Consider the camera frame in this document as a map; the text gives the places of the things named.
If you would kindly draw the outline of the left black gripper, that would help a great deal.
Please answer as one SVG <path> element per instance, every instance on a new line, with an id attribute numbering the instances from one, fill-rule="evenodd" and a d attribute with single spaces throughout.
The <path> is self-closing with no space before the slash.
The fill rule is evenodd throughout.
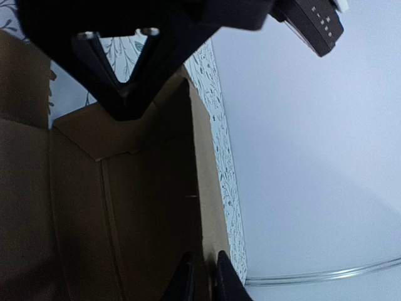
<path id="1" fill-rule="evenodd" d="M 257 31 L 274 1 L 16 1 L 26 36 L 48 31 L 71 38 L 73 77 L 117 121 L 139 119 L 164 83 L 219 28 Z M 130 79 L 121 84 L 100 43 L 157 28 Z"/>

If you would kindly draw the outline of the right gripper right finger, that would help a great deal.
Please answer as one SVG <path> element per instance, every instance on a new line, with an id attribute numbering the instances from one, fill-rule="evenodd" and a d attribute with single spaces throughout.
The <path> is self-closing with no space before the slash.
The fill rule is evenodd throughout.
<path id="1" fill-rule="evenodd" d="M 252 301 L 224 250 L 218 253 L 216 268 L 214 300 Z"/>

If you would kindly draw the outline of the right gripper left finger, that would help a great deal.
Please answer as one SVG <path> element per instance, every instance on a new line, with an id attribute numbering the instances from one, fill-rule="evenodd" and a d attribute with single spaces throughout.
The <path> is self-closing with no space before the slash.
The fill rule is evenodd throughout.
<path id="1" fill-rule="evenodd" d="M 162 296 L 163 301 L 193 301 L 194 264 L 193 254 L 185 252 Z"/>

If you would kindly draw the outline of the brown cardboard box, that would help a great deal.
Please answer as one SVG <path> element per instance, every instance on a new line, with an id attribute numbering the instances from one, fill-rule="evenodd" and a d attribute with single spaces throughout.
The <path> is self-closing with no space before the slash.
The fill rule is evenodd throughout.
<path id="1" fill-rule="evenodd" d="M 209 114 L 185 68 L 139 120 L 48 127 L 50 61 L 1 33 L 1 299 L 162 300 L 185 252 L 213 300 L 229 252 Z"/>

